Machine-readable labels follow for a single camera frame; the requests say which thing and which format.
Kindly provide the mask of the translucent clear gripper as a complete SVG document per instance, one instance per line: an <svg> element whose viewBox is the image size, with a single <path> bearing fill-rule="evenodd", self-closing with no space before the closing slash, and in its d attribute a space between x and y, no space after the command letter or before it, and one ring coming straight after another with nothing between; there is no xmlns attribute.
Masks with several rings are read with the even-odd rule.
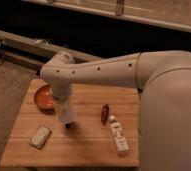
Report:
<svg viewBox="0 0 191 171"><path fill-rule="evenodd" d="M69 101L69 100L61 101L61 100L58 99L58 98L54 98L54 99L53 99L53 106L54 106L55 112L56 112L57 114L62 114L62 113L63 113L63 110L64 110L66 107L69 107L69 106L70 106L70 101Z"/></svg>

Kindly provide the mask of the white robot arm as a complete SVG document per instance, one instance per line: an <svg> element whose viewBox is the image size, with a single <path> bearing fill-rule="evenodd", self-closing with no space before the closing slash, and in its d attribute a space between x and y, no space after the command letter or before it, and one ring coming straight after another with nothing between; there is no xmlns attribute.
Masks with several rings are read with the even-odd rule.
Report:
<svg viewBox="0 0 191 171"><path fill-rule="evenodd" d="M61 105L73 83L140 90L139 170L191 171L191 52L140 52L79 64L59 52L40 77Z"/></svg>

